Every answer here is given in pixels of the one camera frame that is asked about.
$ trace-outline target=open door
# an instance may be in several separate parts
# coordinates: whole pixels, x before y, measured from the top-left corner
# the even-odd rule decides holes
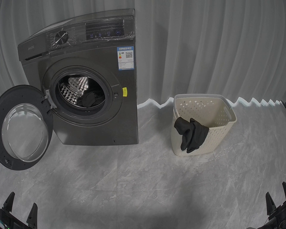
[[[0,163],[25,170],[45,154],[53,133],[53,115],[44,94],[19,85],[0,97]]]

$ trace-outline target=basket handle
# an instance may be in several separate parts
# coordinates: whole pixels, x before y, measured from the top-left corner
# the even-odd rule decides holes
[[[229,110],[227,109],[226,106],[224,107],[224,110],[225,110],[227,116],[229,117],[229,119],[231,120],[231,114],[229,113]]]

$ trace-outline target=energy label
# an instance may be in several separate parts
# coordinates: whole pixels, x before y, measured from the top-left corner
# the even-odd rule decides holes
[[[117,47],[119,70],[134,69],[134,46]]]

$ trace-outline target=door hinge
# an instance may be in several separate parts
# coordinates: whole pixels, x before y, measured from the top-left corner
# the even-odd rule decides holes
[[[51,95],[50,95],[50,90],[46,90],[46,95],[45,95],[45,99],[47,99],[51,105],[51,109],[53,108],[57,108],[57,106],[55,105],[55,103],[53,102],[52,98],[51,98]]]

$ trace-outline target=plastic wrap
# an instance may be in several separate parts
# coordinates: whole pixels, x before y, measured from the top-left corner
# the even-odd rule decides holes
[[[65,47],[73,47],[95,41],[112,41],[133,39],[134,17],[112,17],[78,22],[71,25],[63,25],[47,32],[49,52]],[[67,32],[67,41],[57,44],[56,34],[59,31]]]

